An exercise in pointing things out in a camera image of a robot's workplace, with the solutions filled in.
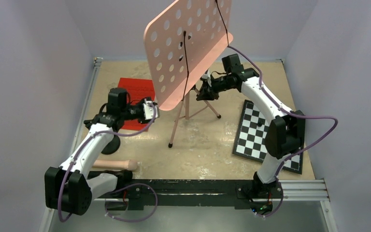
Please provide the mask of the black microphone stand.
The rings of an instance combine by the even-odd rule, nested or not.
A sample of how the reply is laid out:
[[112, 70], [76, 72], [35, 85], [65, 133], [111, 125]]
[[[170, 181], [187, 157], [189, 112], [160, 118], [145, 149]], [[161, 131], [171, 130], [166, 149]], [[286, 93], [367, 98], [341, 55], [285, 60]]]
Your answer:
[[104, 155], [111, 155], [119, 149], [120, 145], [121, 145], [120, 138], [115, 135], [113, 139], [101, 151], [101, 153]]

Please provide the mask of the pink tripod music stand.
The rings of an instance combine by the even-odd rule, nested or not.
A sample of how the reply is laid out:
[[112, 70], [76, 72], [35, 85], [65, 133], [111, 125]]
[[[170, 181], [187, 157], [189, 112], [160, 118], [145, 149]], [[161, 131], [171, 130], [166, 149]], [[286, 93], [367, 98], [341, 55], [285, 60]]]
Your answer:
[[224, 52], [233, 36], [227, 30], [230, 0], [175, 0], [145, 28], [143, 43], [162, 111], [185, 108], [190, 92]]

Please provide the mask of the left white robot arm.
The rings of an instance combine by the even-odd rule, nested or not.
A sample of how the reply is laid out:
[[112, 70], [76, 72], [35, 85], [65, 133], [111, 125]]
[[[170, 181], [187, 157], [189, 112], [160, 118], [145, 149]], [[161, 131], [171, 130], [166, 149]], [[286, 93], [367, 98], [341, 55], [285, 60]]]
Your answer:
[[99, 112], [84, 121], [88, 134], [75, 151], [58, 167], [49, 167], [44, 174], [45, 205], [56, 209], [60, 221], [67, 220], [62, 212], [83, 215], [94, 199], [108, 193], [114, 198], [123, 195], [125, 185], [133, 179], [128, 168], [121, 171], [106, 170], [90, 178], [89, 173], [100, 154], [114, 153], [120, 147], [124, 133], [119, 130], [126, 121], [137, 120], [145, 127], [131, 136], [147, 130], [158, 117], [158, 106], [145, 97], [137, 103], [130, 102], [124, 88], [112, 88]]

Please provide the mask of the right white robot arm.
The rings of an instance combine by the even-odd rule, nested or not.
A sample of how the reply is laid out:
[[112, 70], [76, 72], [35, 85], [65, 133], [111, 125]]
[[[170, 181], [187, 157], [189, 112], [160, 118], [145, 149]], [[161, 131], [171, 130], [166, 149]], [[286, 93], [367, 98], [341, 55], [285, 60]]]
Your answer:
[[276, 186], [277, 175], [289, 155], [300, 151], [304, 146], [305, 119], [300, 110], [285, 112], [284, 104], [277, 98], [265, 94], [268, 88], [259, 82], [259, 73], [253, 68], [245, 68], [237, 54], [222, 58], [225, 74], [214, 78], [206, 71], [202, 77], [202, 85], [197, 94], [198, 101], [213, 101], [219, 93], [237, 89], [246, 96], [263, 114], [269, 124], [265, 136], [267, 154], [258, 171], [254, 173], [252, 184], [246, 193], [263, 197]]

